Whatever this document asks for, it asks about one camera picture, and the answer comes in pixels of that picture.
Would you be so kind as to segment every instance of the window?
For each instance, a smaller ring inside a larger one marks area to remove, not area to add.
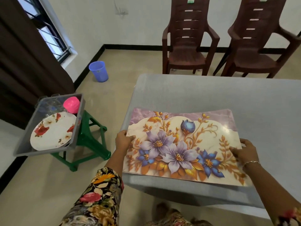
[[[55,29],[39,0],[18,0],[32,23],[43,37],[49,49],[59,63],[70,56],[70,48],[67,48],[62,38]]]

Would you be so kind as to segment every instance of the white wall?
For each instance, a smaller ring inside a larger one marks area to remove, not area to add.
[[[0,120],[0,177],[14,161],[13,151],[24,130]]]
[[[81,74],[93,56],[103,45],[103,27],[100,21],[100,0],[40,0],[49,14],[53,10],[63,27],[72,47],[77,52],[75,58],[67,65],[68,72],[73,82]]]
[[[162,33],[170,19],[171,0],[115,0],[118,7],[125,7],[129,15],[115,15],[114,1],[102,0],[105,44],[162,45]],[[234,22],[241,0],[210,0],[208,22],[220,36],[219,47],[227,47],[230,37],[228,28]],[[301,30],[301,0],[287,0],[280,18],[280,25],[298,34]],[[205,34],[202,46],[210,46],[211,39]],[[268,48],[285,48],[288,42],[273,34]]]

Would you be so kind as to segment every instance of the brown curtain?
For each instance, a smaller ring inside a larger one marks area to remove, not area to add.
[[[73,82],[17,0],[0,0],[0,119],[24,129],[41,96]]]

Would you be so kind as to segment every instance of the white plate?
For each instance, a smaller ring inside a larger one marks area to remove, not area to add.
[[[44,118],[31,133],[31,146],[43,151],[66,145],[71,139],[75,121],[76,116],[67,112]]]

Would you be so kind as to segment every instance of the person's left hand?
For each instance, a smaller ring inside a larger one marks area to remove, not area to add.
[[[133,146],[132,141],[136,138],[136,136],[126,136],[126,130],[120,131],[115,139],[116,150],[122,151],[126,154],[127,150]]]

